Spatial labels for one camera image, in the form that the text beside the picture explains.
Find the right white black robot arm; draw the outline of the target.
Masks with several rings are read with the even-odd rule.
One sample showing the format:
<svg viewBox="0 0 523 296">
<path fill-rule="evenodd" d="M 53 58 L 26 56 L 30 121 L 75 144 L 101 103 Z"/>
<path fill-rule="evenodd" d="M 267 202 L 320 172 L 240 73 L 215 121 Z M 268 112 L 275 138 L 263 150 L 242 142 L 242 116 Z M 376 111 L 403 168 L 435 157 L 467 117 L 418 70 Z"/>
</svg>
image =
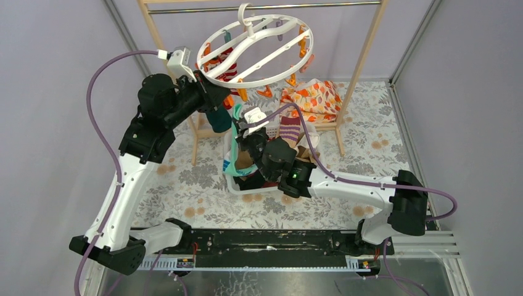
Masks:
<svg viewBox="0 0 523 296">
<path fill-rule="evenodd" d="M 410 171 L 373 178 L 323 170 L 319 164 L 299 160 L 286 141 L 270 139 L 265 128 L 251 134 L 242 130 L 233 142 L 249 153 L 266 181 L 276 182 L 289 197 L 335 197 L 378 208 L 379 213 L 358 223 L 353 244 L 360 253 L 369 254 L 398 234 L 423 236 L 426 232 L 428 196 Z"/>
</svg>

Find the white round clip hanger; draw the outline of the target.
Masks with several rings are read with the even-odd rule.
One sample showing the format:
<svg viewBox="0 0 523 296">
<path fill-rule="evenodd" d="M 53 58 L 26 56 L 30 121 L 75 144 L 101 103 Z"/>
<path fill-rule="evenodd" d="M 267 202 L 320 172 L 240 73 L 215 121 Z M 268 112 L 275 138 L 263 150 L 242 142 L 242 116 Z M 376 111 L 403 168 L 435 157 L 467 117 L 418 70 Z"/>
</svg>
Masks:
<svg viewBox="0 0 523 296">
<path fill-rule="evenodd" d="M 233 38 L 239 36 L 243 32 L 244 29 L 241 26 L 233 27 L 225 31 L 224 33 L 218 35 L 211 43 L 208 43 L 205 52 L 212 52 L 216 50 L 217 48 L 221 47 Z M 299 34 L 300 29 L 298 27 L 293 27 L 291 30 L 282 35 L 269 36 L 266 38 L 261 37 L 257 42 L 249 46 L 239 56 L 236 63 L 232 64 L 232 66 L 225 70 L 222 75 L 216 76 L 215 81 L 211 81 L 212 76 L 210 72 L 214 68 L 217 68 L 220 64 L 231 59 L 231 48 L 226 49 L 224 52 L 219 54 L 219 56 L 212 58 L 207 64 L 205 64 L 204 68 L 198 68 L 197 66 L 196 68 L 200 70 L 204 74 L 204 76 L 212 83 L 231 89 L 242 97 L 242 94 L 240 93 L 239 89 L 233 89 L 229 86 L 225 86 L 224 83 L 226 81 L 231 81 L 233 77 L 244 72 L 246 69 L 255 65 L 257 62 L 261 61 L 269 54 L 278 50 L 280 47 L 286 45 L 289 41 L 297 37 Z M 295 44 L 290 49 L 284 51 L 282 54 L 278 55 L 276 58 L 262 66 L 260 69 L 243 78 L 242 82 L 248 83 L 253 81 L 259 81 L 264 78 L 270 78 L 272 76 L 281 74 L 282 72 L 290 69 L 291 66 L 296 65 L 300 61 L 300 59 L 300 45 Z"/>
</svg>

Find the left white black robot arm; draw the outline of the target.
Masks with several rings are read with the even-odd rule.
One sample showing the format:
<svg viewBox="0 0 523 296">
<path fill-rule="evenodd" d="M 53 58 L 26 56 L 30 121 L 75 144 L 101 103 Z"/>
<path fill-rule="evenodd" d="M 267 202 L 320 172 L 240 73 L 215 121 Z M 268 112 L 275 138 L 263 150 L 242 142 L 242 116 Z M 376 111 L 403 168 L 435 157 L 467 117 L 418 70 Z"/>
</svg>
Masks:
<svg viewBox="0 0 523 296">
<path fill-rule="evenodd" d="M 195 112 L 224 112 L 229 95 L 228 88 L 211 83 L 200 71 L 193 80 L 162 73 L 146 77 L 137 93 L 138 112 L 115 156 L 113 184 L 94 223 L 71 239 L 70 250 L 123 275 L 133 274 L 146 256 L 163 249 L 188 251 L 191 227 L 185 222 L 169 218 L 140 230 L 131 224 L 149 178 L 175 141 L 175 128 Z"/>
</svg>

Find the dark green sock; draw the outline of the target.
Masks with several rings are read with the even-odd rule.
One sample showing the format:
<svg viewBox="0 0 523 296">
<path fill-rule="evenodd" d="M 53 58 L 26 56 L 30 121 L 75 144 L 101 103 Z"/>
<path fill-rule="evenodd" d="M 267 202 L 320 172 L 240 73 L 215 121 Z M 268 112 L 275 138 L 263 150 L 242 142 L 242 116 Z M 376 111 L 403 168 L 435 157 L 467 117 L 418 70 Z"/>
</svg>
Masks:
<svg viewBox="0 0 523 296">
<path fill-rule="evenodd" d="M 224 133 L 231 128 L 231 116 L 223 106 L 216 110 L 210 110 L 205 115 L 214 133 Z"/>
</svg>

